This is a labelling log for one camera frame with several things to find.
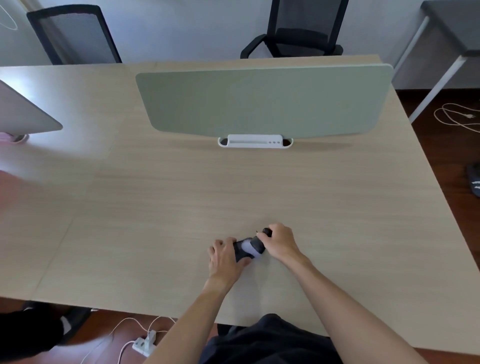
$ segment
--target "sock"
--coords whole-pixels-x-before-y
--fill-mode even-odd
[[[70,325],[70,322],[68,322],[68,320],[65,318],[65,316],[60,317],[60,321],[63,324],[63,334],[65,335],[72,329],[72,326]]]

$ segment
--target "grey table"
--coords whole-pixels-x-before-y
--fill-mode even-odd
[[[429,22],[437,26],[458,49],[460,56],[410,116],[413,122],[469,57],[480,56],[480,0],[428,0],[421,8],[425,19],[395,66],[394,77],[415,47]]]

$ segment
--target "hand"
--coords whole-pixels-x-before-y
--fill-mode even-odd
[[[292,229],[281,224],[268,225],[272,231],[269,238],[264,232],[258,232],[257,237],[264,243],[271,256],[286,264],[290,259],[307,259],[301,252],[293,238]]]
[[[243,269],[252,261],[251,258],[243,258],[237,263],[233,248],[233,243],[236,241],[237,239],[232,237],[226,238],[225,242],[215,240],[213,246],[208,248],[210,278],[207,280],[204,290],[220,290],[227,294],[240,278]]]

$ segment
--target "black object in hands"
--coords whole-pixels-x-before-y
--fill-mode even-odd
[[[268,237],[272,237],[272,231],[269,228],[262,230]],[[265,251],[265,246],[256,236],[253,238],[246,238],[239,242],[233,243],[235,249],[235,259],[237,262],[242,258],[255,258],[260,256]]]

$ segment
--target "power plug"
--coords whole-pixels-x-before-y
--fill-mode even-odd
[[[132,348],[139,352],[141,355],[145,357],[149,357],[153,350],[155,350],[156,346],[154,344],[156,339],[156,331],[151,330],[145,339],[138,338],[132,345]]]

